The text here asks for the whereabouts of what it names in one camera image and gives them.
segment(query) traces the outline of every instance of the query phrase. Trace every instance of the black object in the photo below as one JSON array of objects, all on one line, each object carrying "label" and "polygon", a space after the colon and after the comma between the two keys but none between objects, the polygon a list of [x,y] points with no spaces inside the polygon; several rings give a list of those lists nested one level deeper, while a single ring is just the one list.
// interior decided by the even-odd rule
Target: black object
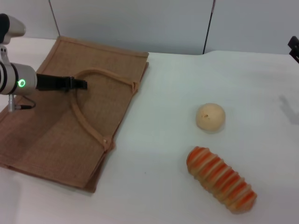
[{"label": "black object", "polygon": [[6,14],[0,14],[0,43],[3,43],[4,37],[10,27],[9,17]]},{"label": "black object", "polygon": [[293,36],[288,46],[291,48],[290,55],[299,63],[299,40],[297,37]]},{"label": "black object", "polygon": [[71,89],[87,90],[87,82],[74,77],[57,77],[37,74],[36,89],[40,91],[63,90]]}]

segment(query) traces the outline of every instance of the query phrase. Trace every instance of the white tabletop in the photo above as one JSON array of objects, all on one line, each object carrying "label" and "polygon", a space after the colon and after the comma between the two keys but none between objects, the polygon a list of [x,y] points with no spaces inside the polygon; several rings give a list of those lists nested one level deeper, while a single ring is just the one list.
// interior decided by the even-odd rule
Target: white tabletop
[{"label": "white tabletop", "polygon": [[[54,42],[12,40],[10,61],[37,69]],[[297,223],[299,64],[287,55],[227,51],[150,53],[148,61],[95,194],[0,169],[0,223]],[[198,107],[210,102],[227,116],[217,134],[195,123]],[[188,174],[196,145],[252,185],[258,197],[251,212],[231,214]]]}]

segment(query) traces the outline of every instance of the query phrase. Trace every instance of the orange and white striped object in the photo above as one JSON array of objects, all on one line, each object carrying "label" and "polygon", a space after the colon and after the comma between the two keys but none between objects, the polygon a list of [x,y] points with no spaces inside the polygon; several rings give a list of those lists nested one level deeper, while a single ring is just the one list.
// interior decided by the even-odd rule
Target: orange and white striped object
[{"label": "orange and white striped object", "polygon": [[240,177],[209,148],[195,147],[188,155],[190,174],[233,213],[249,211],[257,197],[244,178]]}]

